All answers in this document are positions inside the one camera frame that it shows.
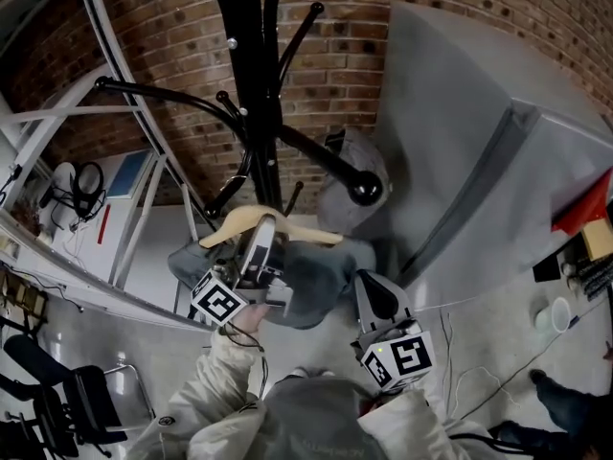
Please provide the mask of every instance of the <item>white marker cube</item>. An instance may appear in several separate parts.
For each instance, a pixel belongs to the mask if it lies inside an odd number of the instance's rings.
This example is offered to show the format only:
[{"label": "white marker cube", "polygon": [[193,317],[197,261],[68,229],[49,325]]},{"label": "white marker cube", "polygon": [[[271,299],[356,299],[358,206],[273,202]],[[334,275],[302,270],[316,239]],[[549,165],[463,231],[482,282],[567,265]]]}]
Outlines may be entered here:
[{"label": "white marker cube", "polygon": [[404,388],[426,375],[436,359],[429,332],[372,344],[362,365],[383,391]]},{"label": "white marker cube", "polygon": [[192,305],[208,315],[218,326],[225,325],[247,306],[209,270],[192,290]]}]

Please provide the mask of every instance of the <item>silver refrigerator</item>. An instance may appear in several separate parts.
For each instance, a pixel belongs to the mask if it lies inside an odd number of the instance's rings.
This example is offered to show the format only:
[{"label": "silver refrigerator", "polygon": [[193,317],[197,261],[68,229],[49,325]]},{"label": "silver refrigerator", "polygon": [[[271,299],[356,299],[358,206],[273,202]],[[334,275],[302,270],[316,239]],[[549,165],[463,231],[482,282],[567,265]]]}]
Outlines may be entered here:
[{"label": "silver refrigerator", "polygon": [[375,142],[393,191],[358,227],[414,310],[494,289],[568,240],[552,217],[613,166],[613,132],[558,66],[454,13],[392,10]]}]

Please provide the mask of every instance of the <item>blue book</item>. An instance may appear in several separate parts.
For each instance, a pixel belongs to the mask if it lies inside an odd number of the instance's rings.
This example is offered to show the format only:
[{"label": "blue book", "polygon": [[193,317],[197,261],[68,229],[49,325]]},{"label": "blue book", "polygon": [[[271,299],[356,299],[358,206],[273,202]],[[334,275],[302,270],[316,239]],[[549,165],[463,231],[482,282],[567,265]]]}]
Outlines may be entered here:
[{"label": "blue book", "polygon": [[115,174],[106,197],[129,199],[134,196],[150,156],[151,151],[147,149],[127,155]]}]

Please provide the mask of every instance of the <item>red object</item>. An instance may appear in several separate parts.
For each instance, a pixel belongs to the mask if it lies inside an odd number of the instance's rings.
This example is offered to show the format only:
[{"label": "red object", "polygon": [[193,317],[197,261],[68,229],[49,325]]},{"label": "red object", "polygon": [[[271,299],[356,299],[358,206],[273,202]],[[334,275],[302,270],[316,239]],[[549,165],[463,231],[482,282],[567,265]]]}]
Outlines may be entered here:
[{"label": "red object", "polygon": [[108,214],[111,211],[111,205],[107,204],[104,209],[104,217],[102,218],[102,225],[100,227],[100,233],[98,234],[98,245],[102,245],[102,237],[104,237],[104,230],[106,229],[106,221],[108,220]]},{"label": "red object", "polygon": [[606,194],[613,169],[606,171],[580,199],[567,208],[553,225],[552,231],[563,230],[574,237],[588,221],[606,219]]}]

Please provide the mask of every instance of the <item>brick wall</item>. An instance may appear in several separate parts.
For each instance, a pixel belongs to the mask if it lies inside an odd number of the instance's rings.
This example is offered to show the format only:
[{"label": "brick wall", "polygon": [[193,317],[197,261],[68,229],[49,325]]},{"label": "brick wall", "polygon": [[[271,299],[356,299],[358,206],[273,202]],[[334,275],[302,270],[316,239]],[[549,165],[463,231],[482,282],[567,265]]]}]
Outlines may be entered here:
[{"label": "brick wall", "polygon": [[[279,37],[293,36],[310,2],[282,0]],[[467,15],[518,35],[556,61],[597,107],[613,110],[613,0],[318,0],[326,10],[292,63],[283,91],[284,119],[311,137],[352,125],[374,130],[387,22],[393,1]],[[105,0],[137,81],[214,99],[234,91],[215,0]],[[39,107],[61,86],[102,63],[80,0],[54,0],[0,62],[0,89],[15,110]],[[108,102],[92,96],[91,103]],[[205,198],[234,173],[240,150],[206,114],[150,103],[171,147]],[[134,150],[147,141],[126,117],[71,118],[45,152],[51,162]],[[284,197],[302,180],[297,205],[312,211],[323,173],[280,146]],[[166,193],[166,200],[172,195]],[[249,187],[238,201],[252,198]]]}]

